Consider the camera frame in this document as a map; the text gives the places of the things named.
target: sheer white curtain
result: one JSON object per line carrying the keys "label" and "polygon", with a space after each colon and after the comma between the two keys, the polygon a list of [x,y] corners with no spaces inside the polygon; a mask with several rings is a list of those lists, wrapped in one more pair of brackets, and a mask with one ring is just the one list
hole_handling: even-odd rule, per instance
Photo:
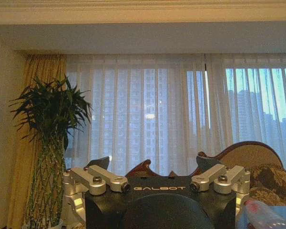
{"label": "sheer white curtain", "polygon": [[199,151],[249,140],[286,168],[286,54],[69,55],[67,76],[93,107],[67,167],[110,156],[116,174],[151,159],[156,173],[186,175]]}
{"label": "sheer white curtain", "polygon": [[225,101],[220,109],[231,122],[232,130],[227,125],[226,131],[233,142],[266,143],[286,169],[286,54],[211,54],[207,59],[212,80],[222,88],[216,93]]}
{"label": "sheer white curtain", "polygon": [[110,156],[116,174],[151,159],[156,173],[187,175],[199,151],[228,146],[210,131],[203,55],[69,55],[67,76],[93,107],[91,125],[70,137],[67,167]]}

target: ceiling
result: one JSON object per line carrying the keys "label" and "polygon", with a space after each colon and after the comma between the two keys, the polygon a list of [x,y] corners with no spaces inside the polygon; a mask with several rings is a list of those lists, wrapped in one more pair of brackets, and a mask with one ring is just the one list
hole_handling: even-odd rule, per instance
{"label": "ceiling", "polygon": [[286,21],[0,25],[0,39],[27,53],[286,52]]}

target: bottle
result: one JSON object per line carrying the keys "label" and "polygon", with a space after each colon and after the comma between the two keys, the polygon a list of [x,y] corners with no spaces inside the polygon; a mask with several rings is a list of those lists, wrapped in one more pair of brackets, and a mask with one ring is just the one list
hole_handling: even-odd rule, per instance
{"label": "bottle", "polygon": [[286,220],[261,201],[246,201],[245,212],[255,229],[286,229]]}

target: wooden chair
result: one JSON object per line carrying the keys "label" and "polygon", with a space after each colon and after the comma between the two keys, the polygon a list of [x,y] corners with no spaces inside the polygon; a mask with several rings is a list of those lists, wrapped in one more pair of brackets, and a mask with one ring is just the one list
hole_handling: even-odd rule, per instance
{"label": "wooden chair", "polygon": [[[261,142],[253,142],[253,141],[245,141],[239,142],[231,145],[226,148],[220,154],[211,157],[207,156],[204,152],[199,152],[199,156],[215,158],[221,161],[224,165],[232,168],[236,165],[243,166],[245,168],[250,168],[254,166],[258,166],[260,164],[275,164],[281,166],[283,168],[282,161],[276,152],[269,146]],[[153,172],[149,165],[151,161],[145,160],[142,163],[138,164],[135,168],[133,168],[129,173],[127,173],[126,177],[129,176],[137,176],[137,177],[151,177],[151,176],[159,176],[159,174]],[[198,175],[200,174],[200,169],[197,168],[190,175]],[[177,176],[173,171],[169,176]]]}

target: cream wall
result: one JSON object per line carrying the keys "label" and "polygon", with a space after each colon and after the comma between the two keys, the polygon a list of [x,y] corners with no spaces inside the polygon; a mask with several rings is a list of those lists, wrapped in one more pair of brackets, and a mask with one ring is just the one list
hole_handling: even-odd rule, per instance
{"label": "cream wall", "polygon": [[0,42],[0,229],[7,223],[16,135],[8,104],[21,92],[24,64],[22,54]]}
{"label": "cream wall", "polygon": [[286,52],[286,21],[0,25],[0,39],[31,54]]}

